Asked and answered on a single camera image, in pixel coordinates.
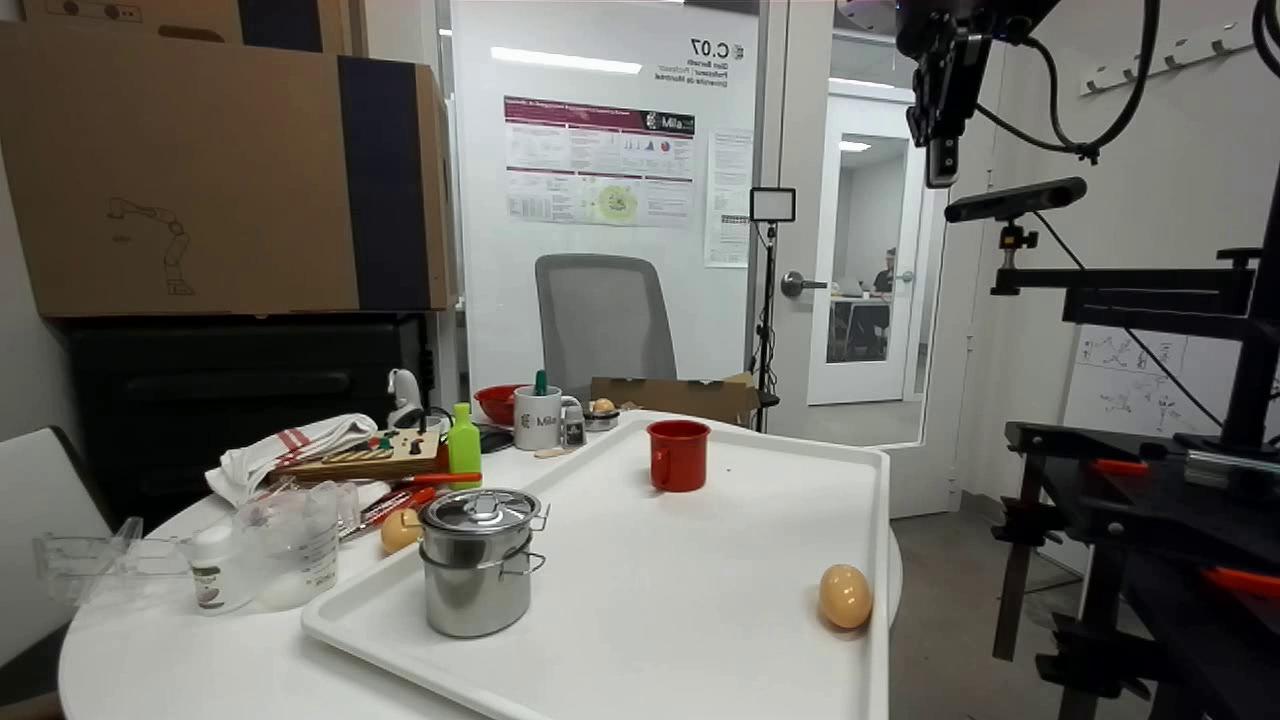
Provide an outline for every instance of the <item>egg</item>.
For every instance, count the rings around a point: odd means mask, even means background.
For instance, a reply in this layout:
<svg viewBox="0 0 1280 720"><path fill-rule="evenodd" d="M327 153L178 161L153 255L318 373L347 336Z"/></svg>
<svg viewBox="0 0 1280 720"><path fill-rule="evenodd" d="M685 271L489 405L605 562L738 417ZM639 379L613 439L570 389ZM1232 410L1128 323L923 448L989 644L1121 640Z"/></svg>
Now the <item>egg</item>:
<svg viewBox="0 0 1280 720"><path fill-rule="evenodd" d="M385 542L385 555L418 544L425 537L425 523L418 516L418 507L398 507L380 528L380 542Z"/></svg>
<svg viewBox="0 0 1280 720"><path fill-rule="evenodd" d="M872 586L865 574L850 566L834 566L821 579L818 593L818 611L842 627L842 631L860 631L872 621Z"/></svg>

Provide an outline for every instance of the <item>pot lid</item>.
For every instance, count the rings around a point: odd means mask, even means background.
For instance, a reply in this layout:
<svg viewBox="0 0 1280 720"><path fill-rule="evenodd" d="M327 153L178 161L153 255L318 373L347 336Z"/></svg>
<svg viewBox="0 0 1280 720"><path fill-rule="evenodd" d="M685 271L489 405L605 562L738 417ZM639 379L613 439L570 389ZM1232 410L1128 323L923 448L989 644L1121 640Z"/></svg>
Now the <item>pot lid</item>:
<svg viewBox="0 0 1280 720"><path fill-rule="evenodd" d="M450 493L427 514L425 523L437 531L465 537L501 537L511 528L530 528L542 516L542 503L523 493L482 489L482 493Z"/></svg>

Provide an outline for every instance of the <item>white table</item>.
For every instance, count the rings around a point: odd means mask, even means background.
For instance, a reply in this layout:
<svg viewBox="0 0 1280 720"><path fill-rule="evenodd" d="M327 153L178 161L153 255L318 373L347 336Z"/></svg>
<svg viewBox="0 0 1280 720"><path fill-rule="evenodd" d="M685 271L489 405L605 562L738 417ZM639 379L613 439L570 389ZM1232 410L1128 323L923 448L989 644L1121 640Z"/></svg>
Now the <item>white table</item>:
<svg viewBox="0 0 1280 720"><path fill-rule="evenodd" d="M559 461L523 454L484 457L484 485L519 489ZM193 537L229 507L199 501L153 537ZM341 586L380 562L375 531L341 547ZM901 554L882 608L896 611ZM385 676L299 627L299 608L259 617L211 617L198 608L187 575L143 575L129 598L99 593L76 611L62 656L62 699L72 720L229 720L229 717L364 717L364 720L456 720L471 717L418 685Z"/></svg>

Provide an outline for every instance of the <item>white tray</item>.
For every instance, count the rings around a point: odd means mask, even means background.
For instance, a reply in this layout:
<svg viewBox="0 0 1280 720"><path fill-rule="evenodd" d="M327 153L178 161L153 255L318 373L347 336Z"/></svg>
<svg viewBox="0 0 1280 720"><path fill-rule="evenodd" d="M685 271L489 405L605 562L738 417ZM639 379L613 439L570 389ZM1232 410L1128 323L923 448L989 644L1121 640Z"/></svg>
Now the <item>white tray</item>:
<svg viewBox="0 0 1280 720"><path fill-rule="evenodd" d="M892 608L865 635L818 621L828 566L896 593L884 454L718 424L707 489L655 496L648 433L625 424L523 493L554 520L533 542L549 566L519 625L437 635L409 547L321 598L309 635L484 717L887 717Z"/></svg>

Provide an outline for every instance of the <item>cardboard box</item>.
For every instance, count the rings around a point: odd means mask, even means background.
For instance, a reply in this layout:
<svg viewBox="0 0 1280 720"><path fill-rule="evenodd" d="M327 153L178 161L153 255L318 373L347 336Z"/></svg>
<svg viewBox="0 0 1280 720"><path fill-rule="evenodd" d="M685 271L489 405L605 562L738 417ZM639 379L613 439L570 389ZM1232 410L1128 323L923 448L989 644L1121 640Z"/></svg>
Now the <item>cardboard box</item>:
<svg viewBox="0 0 1280 720"><path fill-rule="evenodd" d="M351 53L347 0L25 0L32 23L137 30L187 41Z"/></svg>
<svg viewBox="0 0 1280 720"><path fill-rule="evenodd" d="M609 395L613 405L634 410L660 410L660 411L687 411L725 424L754 427L758 389L725 383L725 379L625 379L625 376L597 376L594 395Z"/></svg>
<svg viewBox="0 0 1280 720"><path fill-rule="evenodd" d="M431 70L12 23L0 143L51 320L451 306Z"/></svg>

